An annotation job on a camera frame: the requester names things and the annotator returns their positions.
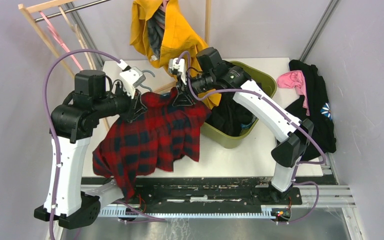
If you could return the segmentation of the red plaid skirt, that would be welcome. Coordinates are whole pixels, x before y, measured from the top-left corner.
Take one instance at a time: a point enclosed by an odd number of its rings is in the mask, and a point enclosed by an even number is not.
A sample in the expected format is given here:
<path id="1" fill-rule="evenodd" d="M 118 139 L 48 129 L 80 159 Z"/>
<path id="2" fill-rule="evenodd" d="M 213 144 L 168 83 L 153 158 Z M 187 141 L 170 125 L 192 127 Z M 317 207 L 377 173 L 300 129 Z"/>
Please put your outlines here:
<path id="1" fill-rule="evenodd" d="M 113 177 L 126 200 L 135 196 L 138 176 L 160 169 L 174 171 L 174 162 L 187 156 L 200 160 L 201 126 L 211 115 L 202 102 L 173 106 L 178 93 L 146 92 L 147 107 L 132 122 L 119 117 L 92 152 L 92 170 L 97 176 Z"/>

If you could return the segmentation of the black skirt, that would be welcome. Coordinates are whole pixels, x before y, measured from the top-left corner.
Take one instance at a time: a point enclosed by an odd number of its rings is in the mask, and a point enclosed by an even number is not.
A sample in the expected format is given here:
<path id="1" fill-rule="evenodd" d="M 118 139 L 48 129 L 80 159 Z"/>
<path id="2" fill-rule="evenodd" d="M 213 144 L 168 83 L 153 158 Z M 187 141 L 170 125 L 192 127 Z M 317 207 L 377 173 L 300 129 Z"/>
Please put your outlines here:
<path id="1" fill-rule="evenodd" d="M 256 117 L 244 106 L 235 102 L 233 96 L 233 93 L 222 93 L 219 105 L 211 110 L 206 123 L 228 136 L 239 137 L 243 131 L 241 123 L 247 124 Z"/>

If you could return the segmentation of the blue floral skirt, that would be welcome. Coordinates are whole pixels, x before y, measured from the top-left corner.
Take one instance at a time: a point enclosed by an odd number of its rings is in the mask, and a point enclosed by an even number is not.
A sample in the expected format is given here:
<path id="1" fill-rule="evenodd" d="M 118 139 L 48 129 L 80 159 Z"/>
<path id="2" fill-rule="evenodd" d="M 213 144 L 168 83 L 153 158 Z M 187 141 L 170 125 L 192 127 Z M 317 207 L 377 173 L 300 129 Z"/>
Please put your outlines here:
<path id="1" fill-rule="evenodd" d="M 241 123 L 240 124 L 241 129 L 242 130 L 250 129 L 255 122 L 256 122 L 256 119 L 251 120 L 249 123 Z"/>

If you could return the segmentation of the olive green plastic basket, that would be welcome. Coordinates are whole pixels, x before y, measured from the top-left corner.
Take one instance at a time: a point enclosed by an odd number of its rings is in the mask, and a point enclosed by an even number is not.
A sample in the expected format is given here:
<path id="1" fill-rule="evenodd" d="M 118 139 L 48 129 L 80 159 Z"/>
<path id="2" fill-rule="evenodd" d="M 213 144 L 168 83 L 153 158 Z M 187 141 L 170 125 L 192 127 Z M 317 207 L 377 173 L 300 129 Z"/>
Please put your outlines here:
<path id="1" fill-rule="evenodd" d="M 257 83 L 257 85 L 270 97 L 272 98 L 276 91 L 277 91 L 277 85 L 274 80 L 274 78 L 267 73 L 254 68 L 250 65 L 247 65 L 243 62 L 232 60 L 231 63 L 235 66 L 239 66 L 244 69 L 245 72 L 250 74 L 253 80 Z M 233 149 L 240 145 L 240 143 L 243 141 L 243 139 L 248 136 L 254 126 L 257 123 L 253 124 L 253 126 L 250 127 L 250 129 L 245 129 L 241 132 L 240 136 L 229 136 L 224 134 L 223 132 L 219 131 L 218 129 L 214 128 L 213 126 L 209 125 L 208 123 L 204 123 L 200 129 L 200 133 L 204 135 L 205 137 L 213 140 L 214 142 L 218 143 L 222 147 L 226 149 Z"/>

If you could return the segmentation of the beige wooden hanger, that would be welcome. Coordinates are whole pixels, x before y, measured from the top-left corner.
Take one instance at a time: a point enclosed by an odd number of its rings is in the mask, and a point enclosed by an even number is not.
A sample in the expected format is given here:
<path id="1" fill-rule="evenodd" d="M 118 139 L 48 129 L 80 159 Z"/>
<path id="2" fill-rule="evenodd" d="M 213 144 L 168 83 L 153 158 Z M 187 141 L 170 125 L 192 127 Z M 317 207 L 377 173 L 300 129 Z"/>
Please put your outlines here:
<path id="1" fill-rule="evenodd" d="M 64 20 L 66 21 L 67 25 L 69 26 L 69 28 L 76 35 L 76 38 L 77 38 L 81 48 L 82 49 L 87 49 L 88 46 L 87 46 L 86 40 L 84 39 L 83 34 L 80 33 L 79 26 L 77 24 L 72 24 L 71 21 L 68 19 L 67 15 L 65 13 L 63 13 L 62 16 L 63 16 Z M 92 59 L 92 54 L 90 52 L 85 52 L 84 55 L 85 55 L 85 58 L 86 58 L 86 60 L 88 62 L 88 65 L 89 65 L 90 69 L 96 70 L 97 67 L 95 65 L 95 61 Z"/>

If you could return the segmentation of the pink plastic hanger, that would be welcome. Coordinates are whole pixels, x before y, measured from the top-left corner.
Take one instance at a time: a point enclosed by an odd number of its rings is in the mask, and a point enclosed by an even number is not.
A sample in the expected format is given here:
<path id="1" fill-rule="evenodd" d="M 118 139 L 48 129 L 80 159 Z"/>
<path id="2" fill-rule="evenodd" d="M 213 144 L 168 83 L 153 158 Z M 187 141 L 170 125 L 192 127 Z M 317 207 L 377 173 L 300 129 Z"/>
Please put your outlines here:
<path id="1" fill-rule="evenodd" d="M 62 9 L 61 6 L 58 7 L 59 11 L 62 13 L 62 16 L 64 18 L 64 20 L 66 21 L 67 25 L 69 26 L 69 28 L 74 31 L 74 26 L 70 23 L 67 15 L 64 13 L 64 10 Z M 66 45 L 66 43 L 63 41 L 63 39 L 61 38 L 59 32 L 56 30 L 56 28 L 52 25 L 52 23 L 50 22 L 49 18 L 42 12 L 42 11 L 39 11 L 40 15 L 43 17 L 43 19 L 45 20 L 45 22 L 47 23 L 47 27 L 48 27 L 48 30 L 50 31 L 51 35 L 53 36 L 53 38 L 55 39 L 55 41 L 61 46 L 61 48 L 66 52 L 70 52 L 71 50 L 68 48 L 68 46 Z M 77 58 L 74 56 L 74 55 L 71 55 L 70 56 L 71 59 L 73 60 L 73 62 L 75 63 L 75 65 L 79 68 L 80 71 L 83 70 L 83 67 L 81 66 L 81 64 L 79 63 L 79 61 L 77 60 Z"/>

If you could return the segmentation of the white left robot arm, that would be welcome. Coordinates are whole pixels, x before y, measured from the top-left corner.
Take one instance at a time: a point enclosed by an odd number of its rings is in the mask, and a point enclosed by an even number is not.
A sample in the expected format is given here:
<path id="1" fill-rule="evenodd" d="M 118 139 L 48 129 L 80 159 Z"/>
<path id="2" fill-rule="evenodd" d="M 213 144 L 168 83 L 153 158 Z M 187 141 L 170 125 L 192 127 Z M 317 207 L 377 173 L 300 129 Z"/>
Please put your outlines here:
<path id="1" fill-rule="evenodd" d="M 134 120 L 146 111 L 137 86 L 145 80 L 132 67 L 120 73 L 114 87 L 107 89 L 107 75 L 100 70 L 82 70 L 74 76 L 74 90 L 51 113 L 52 169 L 48 196 L 34 210 L 36 219 L 56 220 L 73 230 L 90 226 L 107 205 L 121 199 L 129 204 L 138 191 L 115 180 L 88 191 L 81 190 L 87 149 L 100 120 L 115 115 Z"/>

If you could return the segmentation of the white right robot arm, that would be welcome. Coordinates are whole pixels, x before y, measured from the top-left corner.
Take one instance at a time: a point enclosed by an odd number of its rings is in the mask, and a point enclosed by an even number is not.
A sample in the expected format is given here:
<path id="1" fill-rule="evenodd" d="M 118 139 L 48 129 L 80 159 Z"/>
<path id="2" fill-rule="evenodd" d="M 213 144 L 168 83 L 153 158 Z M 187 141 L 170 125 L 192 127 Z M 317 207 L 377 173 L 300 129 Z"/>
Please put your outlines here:
<path id="1" fill-rule="evenodd" d="M 191 56 L 184 51 L 168 62 L 168 71 L 177 79 L 175 106 L 191 106 L 215 95 L 229 94 L 273 133 L 278 144 L 271 151 L 276 165 L 270 181 L 269 199 L 282 204 L 289 198 L 296 167 L 312 140 L 314 125 L 281 108 L 242 67 L 223 60 L 217 49 L 208 47 L 197 54 L 200 67 L 190 76 Z"/>

